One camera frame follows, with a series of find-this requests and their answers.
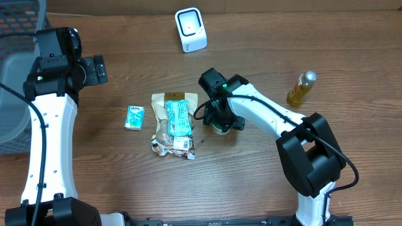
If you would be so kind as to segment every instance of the wooden tabletop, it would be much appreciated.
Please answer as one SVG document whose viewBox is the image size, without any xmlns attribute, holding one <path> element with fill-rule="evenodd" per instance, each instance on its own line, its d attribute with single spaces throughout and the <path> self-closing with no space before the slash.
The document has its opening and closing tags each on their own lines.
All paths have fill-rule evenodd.
<svg viewBox="0 0 402 226">
<path fill-rule="evenodd" d="M 151 95 L 207 95 L 214 67 L 247 78 L 283 107 L 328 120 L 360 182 L 334 193 L 330 211 L 356 225 L 402 225 L 402 13 L 398 11 L 205 14 L 208 46 L 184 54 L 173 15 L 50 16 L 77 28 L 83 56 L 103 54 L 109 82 L 80 92 L 73 172 L 79 198 L 101 213 L 135 219 L 205 220 L 293 215 L 296 191 L 276 144 L 256 126 L 218 136 L 195 122 L 194 161 L 151 150 Z M 298 76 L 318 80 L 299 108 L 286 104 Z M 124 129 L 128 105 L 144 106 L 142 131 Z M 18 207 L 29 154 L 0 156 L 0 213 Z M 350 183 L 346 167 L 337 186 Z"/>
</svg>

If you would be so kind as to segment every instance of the white container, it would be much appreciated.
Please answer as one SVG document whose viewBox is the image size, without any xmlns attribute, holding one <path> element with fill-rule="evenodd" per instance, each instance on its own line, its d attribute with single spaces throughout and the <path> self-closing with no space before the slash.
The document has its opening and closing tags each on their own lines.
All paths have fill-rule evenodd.
<svg viewBox="0 0 402 226">
<path fill-rule="evenodd" d="M 175 19 L 185 53 L 207 47 L 207 33 L 197 8 L 177 11 Z"/>
</svg>

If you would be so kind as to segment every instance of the wire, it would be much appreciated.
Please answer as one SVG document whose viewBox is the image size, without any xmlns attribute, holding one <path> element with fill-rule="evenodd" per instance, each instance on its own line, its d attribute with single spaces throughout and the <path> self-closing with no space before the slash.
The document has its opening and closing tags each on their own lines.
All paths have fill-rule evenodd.
<svg viewBox="0 0 402 226">
<path fill-rule="evenodd" d="M 326 225 L 326 216 L 325 216 L 325 212 L 327 211 L 327 202 L 328 202 L 328 198 L 330 198 L 330 194 L 335 192 L 335 191 L 340 191 L 340 190 L 344 190 L 344 189 L 348 189 L 348 188 L 352 188 L 353 186 L 355 186 L 357 184 L 357 182 L 359 182 L 359 172 L 357 170 L 357 168 L 355 167 L 355 165 L 353 164 L 353 162 L 347 158 L 344 154 L 342 154 L 340 151 L 338 151 L 336 148 L 334 148 L 332 145 L 330 145 L 329 143 L 325 142 L 323 139 L 319 138 L 317 135 L 315 135 L 312 131 L 309 131 L 307 129 L 305 129 L 304 127 L 302 127 L 301 125 L 293 122 L 289 117 L 283 115 L 281 112 L 279 112 L 278 110 L 276 110 L 274 107 L 272 107 L 271 105 L 269 105 L 267 102 L 257 98 L 257 97 L 253 97 L 253 96 L 248 96 L 248 95 L 233 95 L 233 94 L 229 94 L 227 96 L 224 97 L 218 97 L 216 99 L 210 99 L 208 101 L 206 101 L 205 103 L 201 104 L 199 107 L 197 107 L 197 109 L 195 109 L 194 111 L 194 119 L 195 120 L 199 120 L 199 119 L 203 119 L 204 116 L 202 117 L 196 117 L 197 112 L 203 108 L 204 106 L 206 106 L 207 104 L 210 104 L 214 101 L 217 100 L 222 100 L 222 99 L 226 99 L 226 98 L 244 98 L 244 99 L 250 99 L 250 100 L 255 100 L 256 102 L 259 102 L 261 104 L 263 104 L 264 106 L 266 106 L 267 108 L 269 108 L 271 111 L 273 111 L 276 115 L 278 115 L 279 117 L 281 117 L 282 119 L 284 119 L 286 122 L 289 122 L 290 124 L 294 125 L 295 127 L 301 129 L 303 132 L 307 133 L 309 136 L 313 137 L 314 140 L 322 143 L 323 145 L 325 145 L 326 147 L 330 148 L 337 156 L 339 156 L 340 158 L 342 158 L 343 160 L 345 160 L 347 162 L 347 164 L 352 168 L 353 173 L 354 173 L 354 181 L 348 185 L 344 185 L 344 186 L 340 186 L 337 188 L 333 188 L 329 191 L 327 191 L 324 194 L 324 206 L 323 206 L 323 214 L 322 214 L 322 222 L 323 225 Z"/>
<path fill-rule="evenodd" d="M 14 33 L 6 33 L 0 35 L 0 38 L 10 37 L 10 36 L 18 36 L 18 35 L 28 35 L 28 36 L 36 36 L 34 32 L 14 32 Z"/>
<path fill-rule="evenodd" d="M 33 111 L 38 116 L 38 119 L 40 121 L 40 128 L 41 128 L 41 131 L 42 131 L 42 156 L 41 156 L 41 163 L 40 163 L 38 194 L 36 196 L 36 205 L 35 205 L 35 210 L 33 212 L 32 222 L 31 222 L 31 226 L 35 226 L 35 223 L 36 223 L 37 218 L 38 218 L 40 201 L 42 199 L 43 187 L 45 187 L 45 184 L 44 184 L 45 161 L 46 161 L 46 125 L 45 125 L 45 121 L 43 120 L 43 117 L 42 117 L 40 111 L 38 110 L 38 108 L 34 104 L 32 104 L 32 102 L 30 102 L 24 96 L 22 96 L 21 94 L 15 92 L 12 88 L 8 87 L 7 85 L 4 85 L 1 82 L 0 82 L 0 87 L 3 88 L 4 90 L 10 92 L 11 94 L 15 95 L 16 97 L 18 97 L 19 99 L 21 99 L 25 103 L 27 103 L 33 109 Z"/>
</svg>

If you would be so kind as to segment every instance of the blue package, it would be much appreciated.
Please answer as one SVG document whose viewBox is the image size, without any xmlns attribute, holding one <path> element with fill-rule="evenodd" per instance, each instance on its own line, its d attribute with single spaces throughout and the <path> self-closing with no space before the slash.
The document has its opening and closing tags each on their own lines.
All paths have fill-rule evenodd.
<svg viewBox="0 0 402 226">
<path fill-rule="evenodd" d="M 187 100 L 169 100 L 165 104 L 168 113 L 169 123 L 168 132 L 171 136 L 191 136 L 192 130 L 188 121 Z"/>
</svg>

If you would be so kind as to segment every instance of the teal packet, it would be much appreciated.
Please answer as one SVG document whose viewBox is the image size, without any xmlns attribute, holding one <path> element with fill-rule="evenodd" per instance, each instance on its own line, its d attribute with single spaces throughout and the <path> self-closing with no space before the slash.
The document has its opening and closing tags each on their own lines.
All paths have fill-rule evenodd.
<svg viewBox="0 0 402 226">
<path fill-rule="evenodd" d="M 127 118 L 124 127 L 130 130 L 142 130 L 144 122 L 144 107 L 128 106 Z"/>
<path fill-rule="evenodd" d="M 191 136 L 192 128 L 188 120 L 188 101 L 169 100 L 165 103 L 168 113 L 168 132 L 171 136 Z"/>
</svg>

